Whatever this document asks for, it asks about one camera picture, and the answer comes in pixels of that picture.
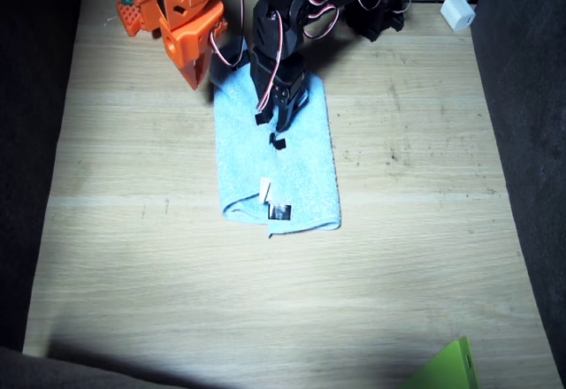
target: orange bracket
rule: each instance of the orange bracket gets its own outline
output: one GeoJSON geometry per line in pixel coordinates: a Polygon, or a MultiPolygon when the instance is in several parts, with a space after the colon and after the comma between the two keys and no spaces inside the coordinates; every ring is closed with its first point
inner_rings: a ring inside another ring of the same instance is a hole
{"type": "Polygon", "coordinates": [[[118,16],[129,36],[141,29],[161,30],[165,51],[192,89],[197,89],[210,67],[209,34],[219,40],[226,32],[220,0],[118,0],[118,16]]]}

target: cloth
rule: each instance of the cloth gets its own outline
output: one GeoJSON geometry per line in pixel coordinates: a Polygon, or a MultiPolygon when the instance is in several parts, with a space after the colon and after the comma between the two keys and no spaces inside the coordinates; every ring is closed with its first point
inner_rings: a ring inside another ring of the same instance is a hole
{"type": "Polygon", "coordinates": [[[256,124],[256,89],[250,64],[232,71],[214,56],[214,115],[220,206],[224,217],[268,225],[268,234],[340,227],[340,200],[323,82],[305,77],[308,99],[297,112],[285,138],[287,147],[270,144],[277,112],[269,124],[256,124]],[[291,219],[268,218],[269,204],[260,203],[261,179],[270,179],[272,205],[290,205],[291,219]]]}

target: towel tag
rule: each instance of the towel tag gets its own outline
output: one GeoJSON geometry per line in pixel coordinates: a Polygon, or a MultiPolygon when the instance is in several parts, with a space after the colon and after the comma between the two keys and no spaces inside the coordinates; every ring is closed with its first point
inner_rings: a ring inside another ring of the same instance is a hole
{"type": "Polygon", "coordinates": [[[259,202],[263,205],[272,201],[272,181],[262,178],[259,180],[259,202]]]}
{"type": "Polygon", "coordinates": [[[291,205],[273,205],[270,203],[267,217],[278,221],[291,221],[291,205]]]}

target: dark gray fabric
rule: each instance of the dark gray fabric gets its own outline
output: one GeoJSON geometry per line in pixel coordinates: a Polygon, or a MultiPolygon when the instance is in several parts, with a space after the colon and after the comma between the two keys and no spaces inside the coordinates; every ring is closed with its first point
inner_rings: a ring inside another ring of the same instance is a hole
{"type": "Polygon", "coordinates": [[[566,383],[566,0],[480,0],[471,32],[532,290],[566,383]]]}
{"type": "Polygon", "coordinates": [[[69,362],[34,358],[0,348],[0,388],[35,389],[64,387],[65,389],[165,389],[118,373],[93,369],[69,362]]]}
{"type": "Polygon", "coordinates": [[[80,0],[0,4],[0,346],[21,350],[80,0]]]}

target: green paper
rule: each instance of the green paper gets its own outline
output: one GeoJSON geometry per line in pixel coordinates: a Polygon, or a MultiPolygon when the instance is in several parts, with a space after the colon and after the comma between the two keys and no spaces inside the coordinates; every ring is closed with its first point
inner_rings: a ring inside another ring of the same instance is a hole
{"type": "Polygon", "coordinates": [[[401,389],[479,389],[468,338],[442,349],[401,389]]]}

